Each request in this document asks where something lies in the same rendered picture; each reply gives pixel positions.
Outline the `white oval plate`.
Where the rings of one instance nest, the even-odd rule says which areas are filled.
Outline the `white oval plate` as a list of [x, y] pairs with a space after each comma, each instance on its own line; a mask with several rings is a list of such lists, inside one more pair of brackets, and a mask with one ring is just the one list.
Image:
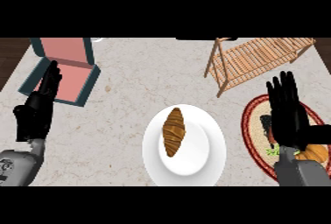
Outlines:
[[[175, 108], [181, 109], [185, 137], [173, 157], [167, 156], [163, 124]], [[142, 141], [142, 158], [157, 186], [215, 186], [223, 174], [226, 144], [223, 132], [210, 114], [198, 107], [169, 106], [151, 119]]]

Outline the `teal and pink open box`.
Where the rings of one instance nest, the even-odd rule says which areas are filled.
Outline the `teal and pink open box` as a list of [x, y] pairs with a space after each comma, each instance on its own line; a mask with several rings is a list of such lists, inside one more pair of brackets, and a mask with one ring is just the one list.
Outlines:
[[37, 91], [51, 61], [58, 62], [62, 80], [55, 102], [83, 107], [99, 78], [90, 38], [31, 38], [40, 61], [18, 89], [24, 95]]

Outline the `wooden tiered shelf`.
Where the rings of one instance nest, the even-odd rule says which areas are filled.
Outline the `wooden tiered shelf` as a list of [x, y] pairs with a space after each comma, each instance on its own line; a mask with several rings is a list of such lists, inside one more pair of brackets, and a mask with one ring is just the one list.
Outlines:
[[293, 63], [317, 43], [315, 38], [254, 38], [225, 50], [228, 40], [231, 38], [215, 40], [204, 71], [218, 82], [216, 97], [283, 64]]

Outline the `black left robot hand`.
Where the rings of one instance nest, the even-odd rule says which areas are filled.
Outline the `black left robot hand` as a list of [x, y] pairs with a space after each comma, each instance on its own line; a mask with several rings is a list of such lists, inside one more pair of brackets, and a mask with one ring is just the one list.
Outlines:
[[54, 103], [62, 80], [59, 72], [58, 62], [54, 60], [45, 72], [39, 90], [30, 94], [25, 104], [15, 106], [18, 142], [48, 138], [54, 117]]

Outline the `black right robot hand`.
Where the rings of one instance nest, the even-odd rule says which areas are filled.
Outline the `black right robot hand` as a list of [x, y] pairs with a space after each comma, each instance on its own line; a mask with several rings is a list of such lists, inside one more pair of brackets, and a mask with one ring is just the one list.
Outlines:
[[275, 141], [303, 151], [309, 144], [331, 144], [331, 125], [311, 125], [306, 108], [299, 101], [296, 78], [283, 71], [266, 82], [272, 109], [272, 132]]

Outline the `red-rimmed woven placemat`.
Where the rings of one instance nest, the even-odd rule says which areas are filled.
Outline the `red-rimmed woven placemat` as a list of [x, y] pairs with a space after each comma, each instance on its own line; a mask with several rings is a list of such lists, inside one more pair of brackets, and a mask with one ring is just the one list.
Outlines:
[[[253, 98], [243, 112], [243, 140], [254, 162], [272, 179], [275, 175], [275, 163], [280, 160], [280, 144], [272, 134], [272, 118], [269, 95]], [[331, 144], [322, 144], [328, 150], [328, 159], [321, 164], [331, 178]]]

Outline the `brown croissant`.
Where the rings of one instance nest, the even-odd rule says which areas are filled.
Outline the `brown croissant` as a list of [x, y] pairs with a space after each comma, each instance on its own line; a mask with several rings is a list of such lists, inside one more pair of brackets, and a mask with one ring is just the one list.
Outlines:
[[178, 150], [182, 146], [182, 140], [187, 134], [184, 116], [179, 108], [175, 108], [172, 110], [161, 130], [166, 153], [167, 156], [172, 158], [176, 155]]

